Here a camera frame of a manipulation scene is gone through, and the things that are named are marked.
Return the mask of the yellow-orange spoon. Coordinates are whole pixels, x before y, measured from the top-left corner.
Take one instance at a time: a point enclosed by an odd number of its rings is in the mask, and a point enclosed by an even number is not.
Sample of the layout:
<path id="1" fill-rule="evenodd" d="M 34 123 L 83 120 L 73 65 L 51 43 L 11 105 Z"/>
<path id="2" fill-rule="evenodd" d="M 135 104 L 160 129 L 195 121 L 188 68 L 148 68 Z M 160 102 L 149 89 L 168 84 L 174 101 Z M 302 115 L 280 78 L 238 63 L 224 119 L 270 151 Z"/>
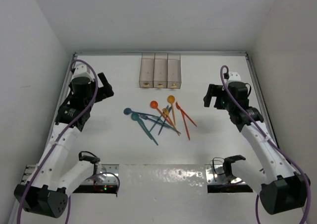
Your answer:
<path id="1" fill-rule="evenodd" d="M 168 96 L 167 101 L 171 105 L 171 111 L 172 111 L 172 117 L 173 117 L 173 123 L 174 125 L 176 124 L 176 119 L 175 119 L 175 111 L 174 111 L 174 102 L 175 102 L 175 97 L 173 95 Z"/>

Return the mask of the red-orange fork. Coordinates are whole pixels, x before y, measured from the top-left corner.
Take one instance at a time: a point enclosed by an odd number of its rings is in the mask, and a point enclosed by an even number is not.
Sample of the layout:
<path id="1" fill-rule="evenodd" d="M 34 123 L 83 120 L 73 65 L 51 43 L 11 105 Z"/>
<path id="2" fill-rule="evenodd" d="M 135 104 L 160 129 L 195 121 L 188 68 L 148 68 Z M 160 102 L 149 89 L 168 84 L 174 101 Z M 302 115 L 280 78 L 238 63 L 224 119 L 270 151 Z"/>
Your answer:
<path id="1" fill-rule="evenodd" d="M 176 108 L 181 111 L 181 114 L 183 116 L 186 116 L 195 126 L 197 126 L 196 123 L 186 114 L 186 112 L 181 108 L 181 106 L 177 102 L 175 105 L 176 105 Z"/>

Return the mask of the blue fork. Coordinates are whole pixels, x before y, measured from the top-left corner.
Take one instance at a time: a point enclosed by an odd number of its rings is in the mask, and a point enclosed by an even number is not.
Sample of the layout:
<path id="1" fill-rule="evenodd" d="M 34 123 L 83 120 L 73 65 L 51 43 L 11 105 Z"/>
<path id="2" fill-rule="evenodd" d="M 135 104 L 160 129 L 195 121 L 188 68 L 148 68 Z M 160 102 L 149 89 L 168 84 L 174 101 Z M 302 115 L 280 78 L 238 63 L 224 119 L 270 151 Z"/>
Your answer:
<path id="1" fill-rule="evenodd" d="M 146 116 L 146 115 L 140 115 L 140 117 L 142 118 L 142 119 L 144 119 L 144 120 L 150 120 L 150 121 L 152 121 L 152 122 L 155 122 L 155 120 L 154 119 L 152 119 L 152 118 L 149 118 L 148 116 Z M 168 124 L 166 124 L 165 123 L 165 125 L 164 125 L 165 127 L 167 127 L 167 128 L 170 128 L 170 129 L 173 129 L 173 127 L 172 126 L 170 126 L 170 125 L 168 125 Z"/>

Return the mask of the red-orange knife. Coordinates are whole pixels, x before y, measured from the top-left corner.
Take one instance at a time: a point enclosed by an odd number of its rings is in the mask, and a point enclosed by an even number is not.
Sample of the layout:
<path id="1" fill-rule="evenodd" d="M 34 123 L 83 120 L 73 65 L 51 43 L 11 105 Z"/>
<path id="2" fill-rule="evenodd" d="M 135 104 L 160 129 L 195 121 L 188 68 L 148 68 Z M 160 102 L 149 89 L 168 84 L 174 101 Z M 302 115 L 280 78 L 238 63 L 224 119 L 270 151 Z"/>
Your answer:
<path id="1" fill-rule="evenodd" d="M 186 133 L 187 133 L 188 140 L 190 140 L 190 134 L 189 134 L 189 130 L 188 130 L 186 119 L 185 119 L 186 116 L 182 115 L 182 118 L 183 118 L 183 122 L 184 122 L 184 126 L 185 126 L 185 130 L 186 130 Z"/>

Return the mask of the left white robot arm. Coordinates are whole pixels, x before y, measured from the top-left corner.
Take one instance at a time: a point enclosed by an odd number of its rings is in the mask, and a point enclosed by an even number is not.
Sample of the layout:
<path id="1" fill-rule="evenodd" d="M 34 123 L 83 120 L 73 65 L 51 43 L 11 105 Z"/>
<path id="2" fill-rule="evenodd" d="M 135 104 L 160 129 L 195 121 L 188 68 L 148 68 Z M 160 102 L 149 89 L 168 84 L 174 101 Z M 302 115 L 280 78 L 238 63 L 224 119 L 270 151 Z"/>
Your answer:
<path id="1" fill-rule="evenodd" d="M 90 118 L 93 104 L 112 97 L 114 92 L 103 73 L 96 78 L 89 73 L 73 75 L 69 89 L 39 163 L 26 183 L 14 190 L 19 202 L 18 223 L 22 211 L 59 218 L 67 209 L 71 194 L 84 180 L 96 175 L 96 164 L 100 161 L 96 156 L 79 155 L 78 162 L 65 174 L 62 168 L 73 142 Z"/>

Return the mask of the teal fork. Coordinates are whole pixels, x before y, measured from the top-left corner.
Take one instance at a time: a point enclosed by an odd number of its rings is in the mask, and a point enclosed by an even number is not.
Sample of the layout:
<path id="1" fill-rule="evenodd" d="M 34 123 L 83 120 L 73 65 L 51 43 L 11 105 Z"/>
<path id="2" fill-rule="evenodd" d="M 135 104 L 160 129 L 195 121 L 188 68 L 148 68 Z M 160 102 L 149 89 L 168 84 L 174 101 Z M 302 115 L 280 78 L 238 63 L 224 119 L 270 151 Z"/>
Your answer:
<path id="1" fill-rule="evenodd" d="M 158 146 L 159 144 L 157 143 L 156 139 L 152 136 L 152 134 L 149 132 L 149 130 L 146 128 L 144 122 L 142 121 L 142 119 L 139 119 L 139 121 L 141 122 L 142 126 L 145 129 L 145 132 L 149 135 L 149 137 L 154 141 L 154 143 Z"/>

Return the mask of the red-orange spoon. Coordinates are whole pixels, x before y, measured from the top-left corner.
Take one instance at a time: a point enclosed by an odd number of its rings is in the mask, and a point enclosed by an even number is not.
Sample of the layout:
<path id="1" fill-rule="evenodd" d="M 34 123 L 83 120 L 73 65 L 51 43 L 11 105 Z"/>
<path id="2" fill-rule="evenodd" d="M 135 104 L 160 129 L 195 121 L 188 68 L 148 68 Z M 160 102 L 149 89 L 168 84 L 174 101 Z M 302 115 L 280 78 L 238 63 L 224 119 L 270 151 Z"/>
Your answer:
<path id="1" fill-rule="evenodd" d="M 171 124 L 170 120 L 168 119 L 168 117 L 158 108 L 158 103 L 157 101 L 151 101 L 150 102 L 150 107 L 152 109 L 156 109 L 163 117 L 164 119 L 169 123 Z"/>

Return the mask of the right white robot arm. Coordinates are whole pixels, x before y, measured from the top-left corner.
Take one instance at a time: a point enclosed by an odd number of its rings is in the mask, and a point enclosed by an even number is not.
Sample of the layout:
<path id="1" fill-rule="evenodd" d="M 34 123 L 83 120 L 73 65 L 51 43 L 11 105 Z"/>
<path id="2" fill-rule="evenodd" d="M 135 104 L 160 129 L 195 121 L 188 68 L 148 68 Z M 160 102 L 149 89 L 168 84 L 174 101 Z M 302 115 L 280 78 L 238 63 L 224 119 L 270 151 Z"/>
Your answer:
<path id="1" fill-rule="evenodd" d="M 204 97 L 204 106 L 209 107 L 216 98 L 214 107 L 227 110 L 231 122 L 249 142 L 259 159 L 264 172 L 258 172 L 242 155 L 224 158 L 223 174 L 238 177 L 247 183 L 260 197 L 267 213 L 274 215 L 305 205 L 310 185 L 308 177 L 297 172 L 277 150 L 258 109 L 249 105 L 246 83 L 230 82 L 227 88 L 210 84 Z"/>

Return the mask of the teal spoon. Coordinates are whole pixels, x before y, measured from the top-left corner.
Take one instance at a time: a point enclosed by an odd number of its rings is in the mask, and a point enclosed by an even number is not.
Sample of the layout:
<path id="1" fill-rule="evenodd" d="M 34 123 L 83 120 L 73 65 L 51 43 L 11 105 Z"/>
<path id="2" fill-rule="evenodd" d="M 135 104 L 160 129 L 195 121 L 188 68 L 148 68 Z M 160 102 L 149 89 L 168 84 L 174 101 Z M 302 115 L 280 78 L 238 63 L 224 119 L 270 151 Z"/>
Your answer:
<path id="1" fill-rule="evenodd" d="M 141 128 L 142 128 L 143 131 L 145 132 L 144 127 L 142 126 L 141 122 L 139 121 L 140 117 L 139 117 L 139 115 L 138 115 L 137 113 L 132 113 L 132 114 L 131 114 L 131 119 L 132 119 L 133 121 L 138 122 L 138 124 L 141 126 Z"/>

